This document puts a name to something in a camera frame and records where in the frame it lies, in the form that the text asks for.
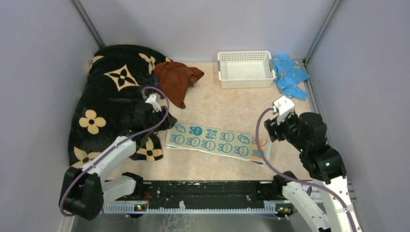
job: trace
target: blue cartoon face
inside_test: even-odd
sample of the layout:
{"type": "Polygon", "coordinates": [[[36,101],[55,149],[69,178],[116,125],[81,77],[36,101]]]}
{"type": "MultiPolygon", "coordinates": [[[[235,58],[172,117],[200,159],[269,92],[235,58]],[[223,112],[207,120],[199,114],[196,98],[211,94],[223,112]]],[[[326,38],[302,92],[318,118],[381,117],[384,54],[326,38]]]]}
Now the blue cartoon face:
{"type": "Polygon", "coordinates": [[[259,151],[256,150],[256,149],[253,149],[253,150],[252,150],[252,156],[256,156],[256,157],[258,157],[258,158],[262,158],[261,154],[260,154],[259,151]]]}
{"type": "Polygon", "coordinates": [[[181,132],[181,133],[185,133],[185,127],[182,126],[181,124],[176,123],[176,124],[174,125],[174,127],[176,128],[177,131],[179,131],[179,132],[181,132]]]}
{"type": "Polygon", "coordinates": [[[209,151],[212,151],[213,149],[215,149],[216,145],[213,141],[203,140],[202,141],[202,147],[205,147],[209,151]]]}
{"type": "Polygon", "coordinates": [[[183,144],[184,141],[185,141],[185,138],[182,135],[173,134],[171,137],[171,142],[176,143],[176,144],[183,144]]]}
{"type": "Polygon", "coordinates": [[[218,151],[223,151],[225,153],[229,153],[232,151],[232,145],[230,144],[219,144],[218,151]]]}
{"type": "Polygon", "coordinates": [[[198,146],[201,143],[201,140],[198,137],[188,138],[187,145],[198,146]]]}
{"type": "Polygon", "coordinates": [[[239,154],[240,156],[247,156],[249,149],[245,146],[235,146],[235,153],[239,154]]]}
{"type": "Polygon", "coordinates": [[[241,141],[243,144],[248,144],[249,139],[247,136],[244,136],[243,134],[238,135],[238,140],[241,141]]]}
{"type": "MultiPolygon", "coordinates": [[[[252,137],[252,143],[256,144],[256,138],[255,137],[252,137]]],[[[267,143],[268,143],[268,141],[266,139],[259,139],[259,144],[261,146],[265,146],[267,143]]]]}
{"type": "Polygon", "coordinates": [[[234,134],[232,134],[230,132],[220,134],[220,139],[225,140],[227,142],[232,142],[232,140],[234,140],[234,138],[235,138],[234,134]]]}
{"type": "Polygon", "coordinates": [[[202,128],[201,127],[190,127],[190,134],[200,136],[202,134],[202,128]]]}

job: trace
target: white plastic basket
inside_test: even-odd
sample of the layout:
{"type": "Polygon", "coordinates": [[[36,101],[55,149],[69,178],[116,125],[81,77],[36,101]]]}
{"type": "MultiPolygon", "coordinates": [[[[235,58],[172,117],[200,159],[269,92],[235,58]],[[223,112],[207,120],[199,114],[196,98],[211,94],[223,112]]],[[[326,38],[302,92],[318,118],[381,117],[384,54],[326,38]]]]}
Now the white plastic basket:
{"type": "Polygon", "coordinates": [[[219,52],[218,74],[222,88],[269,87],[275,78],[269,51],[219,52]]]}

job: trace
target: beige tabletop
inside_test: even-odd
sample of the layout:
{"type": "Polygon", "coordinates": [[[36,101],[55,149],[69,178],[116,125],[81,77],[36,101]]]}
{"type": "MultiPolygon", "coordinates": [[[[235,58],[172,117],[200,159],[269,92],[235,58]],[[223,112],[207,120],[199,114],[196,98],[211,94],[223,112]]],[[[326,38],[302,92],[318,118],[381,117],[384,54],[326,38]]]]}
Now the beige tabletop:
{"type": "MultiPolygon", "coordinates": [[[[221,128],[254,135],[258,117],[263,110],[279,98],[275,83],[269,88],[222,89],[218,79],[218,65],[210,63],[186,63],[197,67],[205,75],[189,88],[180,109],[170,103],[170,113],[181,123],[221,128]]],[[[292,99],[297,114],[310,111],[309,102],[292,99]]],[[[274,118],[270,113],[264,118],[274,118]]],[[[167,149],[165,131],[158,133],[164,158],[155,162],[126,159],[110,176],[117,178],[124,172],[136,173],[144,180],[271,180],[275,175],[267,166],[262,167],[228,157],[199,151],[167,149]]],[[[261,125],[261,138],[268,134],[261,125]]],[[[302,167],[298,151],[286,141],[274,142],[270,162],[280,171],[292,171],[299,179],[310,179],[302,167]]]]}

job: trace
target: brown cloth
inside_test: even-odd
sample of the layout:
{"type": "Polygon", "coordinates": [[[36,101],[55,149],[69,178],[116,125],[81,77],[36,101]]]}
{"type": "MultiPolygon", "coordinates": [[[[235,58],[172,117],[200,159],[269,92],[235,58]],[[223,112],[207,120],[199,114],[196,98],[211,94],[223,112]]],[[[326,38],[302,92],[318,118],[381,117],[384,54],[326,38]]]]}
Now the brown cloth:
{"type": "Polygon", "coordinates": [[[154,73],[158,77],[159,89],[181,109],[186,108],[184,98],[189,85],[193,87],[193,83],[204,75],[203,71],[178,62],[157,64],[154,73]]]}

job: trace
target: folded towel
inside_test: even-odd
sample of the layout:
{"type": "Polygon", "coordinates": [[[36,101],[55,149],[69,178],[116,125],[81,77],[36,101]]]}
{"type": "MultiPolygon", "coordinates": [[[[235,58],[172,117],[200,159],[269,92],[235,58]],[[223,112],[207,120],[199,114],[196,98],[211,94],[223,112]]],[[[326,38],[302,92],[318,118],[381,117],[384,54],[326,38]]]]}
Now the folded towel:
{"type": "Polygon", "coordinates": [[[310,78],[310,75],[305,71],[303,66],[299,66],[291,60],[289,55],[274,56],[273,61],[275,71],[278,74],[275,83],[279,91],[288,97],[306,100],[306,92],[296,86],[296,84],[310,78]]]}
{"type": "Polygon", "coordinates": [[[193,87],[193,83],[204,75],[203,71],[178,62],[157,64],[154,73],[158,77],[159,89],[181,109],[186,108],[184,99],[188,87],[190,85],[193,87]]]}

